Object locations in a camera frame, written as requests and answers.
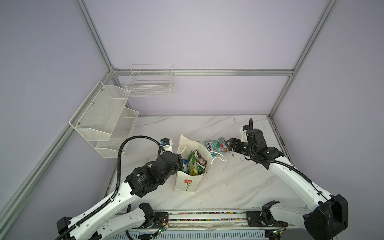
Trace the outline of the green yellow Fox's candy bag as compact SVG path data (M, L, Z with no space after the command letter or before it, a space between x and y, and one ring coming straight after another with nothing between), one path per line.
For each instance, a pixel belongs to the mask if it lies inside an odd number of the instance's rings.
M190 176L198 176L198 170L197 170L197 162L195 159L195 153L191 151L189 158L188 158L188 170Z

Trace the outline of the teal green Fox's candy bag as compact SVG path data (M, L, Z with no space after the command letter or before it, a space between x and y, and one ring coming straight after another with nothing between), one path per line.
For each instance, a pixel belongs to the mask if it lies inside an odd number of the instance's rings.
M205 146L210 152L225 154L229 151L224 138L205 141Z

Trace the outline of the white flowered paper bag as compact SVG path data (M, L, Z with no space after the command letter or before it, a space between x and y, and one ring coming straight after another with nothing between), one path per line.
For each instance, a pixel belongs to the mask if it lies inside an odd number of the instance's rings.
M221 153L209 151L201 143L183 135L180 136L177 153L182 156L183 168L176 173L176 192L194 193L203 178L214 168L214 162L227 161Z

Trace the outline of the green Fox's Spring Tea bag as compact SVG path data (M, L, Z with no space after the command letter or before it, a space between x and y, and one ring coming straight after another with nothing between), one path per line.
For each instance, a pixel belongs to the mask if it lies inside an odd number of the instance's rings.
M205 166L200 165L199 163L197 163L197 170L198 170L198 174L202 175L204 173Z

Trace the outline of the brown chocolate bar wrapper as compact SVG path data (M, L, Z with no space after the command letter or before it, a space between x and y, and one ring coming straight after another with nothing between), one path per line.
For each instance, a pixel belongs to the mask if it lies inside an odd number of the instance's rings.
M195 152L195 159L197 164L204 170L207 166L207 161L203 158L203 156L199 153L198 150Z

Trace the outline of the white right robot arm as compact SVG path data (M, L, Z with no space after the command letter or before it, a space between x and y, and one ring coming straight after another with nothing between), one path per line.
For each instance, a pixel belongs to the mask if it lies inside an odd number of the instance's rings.
M262 206L260 223L272 226L284 222L305 229L315 240L331 240L348 228L348 201L332 195L299 171L275 147L268 147L263 132L245 125L242 138L226 141L229 151L262 165L282 179L305 203L305 208L289 207L280 201Z

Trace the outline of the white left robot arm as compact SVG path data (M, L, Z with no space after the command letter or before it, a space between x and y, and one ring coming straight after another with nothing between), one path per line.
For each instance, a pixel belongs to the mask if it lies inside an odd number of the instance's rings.
M172 152L165 152L149 165L134 169L113 193L92 208L77 217L58 221L58 239L107 240L126 230L151 226L155 212L149 203L142 203L124 215L117 214L182 169L182 156Z

